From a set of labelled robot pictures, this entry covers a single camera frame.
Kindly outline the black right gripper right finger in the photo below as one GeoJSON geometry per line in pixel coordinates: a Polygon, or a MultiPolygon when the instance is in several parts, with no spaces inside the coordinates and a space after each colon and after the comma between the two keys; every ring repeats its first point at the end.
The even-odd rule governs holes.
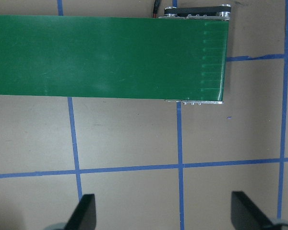
{"type": "Polygon", "coordinates": [[[243,191],[231,192],[231,223],[236,230],[269,230],[271,220],[243,191]]]}

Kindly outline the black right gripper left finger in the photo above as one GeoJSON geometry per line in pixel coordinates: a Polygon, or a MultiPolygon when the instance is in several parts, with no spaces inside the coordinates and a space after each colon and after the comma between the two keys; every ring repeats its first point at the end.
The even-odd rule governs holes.
{"type": "Polygon", "coordinates": [[[64,230],[95,230],[96,200],[94,194],[83,195],[64,230]]]}

